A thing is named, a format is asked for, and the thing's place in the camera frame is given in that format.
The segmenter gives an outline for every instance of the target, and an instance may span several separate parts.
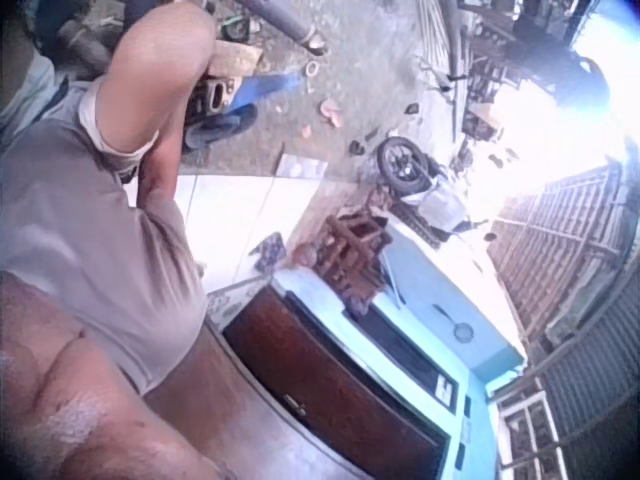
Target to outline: drain pipe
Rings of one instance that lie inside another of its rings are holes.
[[[288,0],[236,0],[239,4],[262,17],[298,45],[320,57],[329,52],[329,46],[315,25],[300,18]]]

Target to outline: blue painted wall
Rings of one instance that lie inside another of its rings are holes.
[[[393,243],[385,249],[398,290],[407,307],[467,365],[482,382],[489,382],[522,364],[522,355],[502,336],[458,286],[424,255],[416,243],[394,228]],[[456,323],[468,323],[474,339],[462,344],[453,335],[451,320],[434,308],[439,305]]]

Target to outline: white tile floor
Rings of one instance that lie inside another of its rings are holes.
[[[286,244],[319,185],[293,178],[180,176],[176,203],[193,256],[206,264],[205,292],[255,277],[259,257],[249,252],[273,232]],[[135,205],[137,184],[125,190]]]

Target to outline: motorcycle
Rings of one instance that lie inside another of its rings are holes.
[[[405,137],[390,137],[376,153],[378,168],[399,200],[411,207],[440,242],[476,227],[469,219],[466,195],[447,167],[438,164]]]

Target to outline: brown door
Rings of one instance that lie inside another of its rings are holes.
[[[263,290],[224,335],[258,380],[342,456],[376,478],[435,478],[442,434],[425,434],[374,395],[275,291]]]

